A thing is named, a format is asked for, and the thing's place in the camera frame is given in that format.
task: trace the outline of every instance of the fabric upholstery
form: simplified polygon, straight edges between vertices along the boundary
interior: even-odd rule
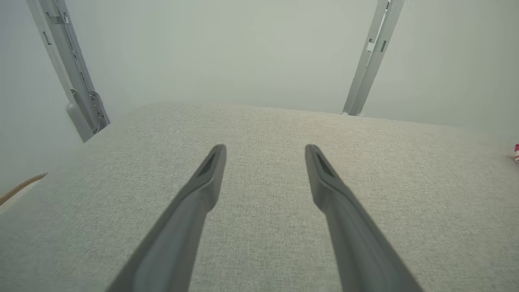
[[[191,291],[340,291],[318,145],[425,291],[519,290],[519,164],[465,130],[239,105],[110,124],[0,215],[0,290],[104,290],[208,151],[227,146]]]

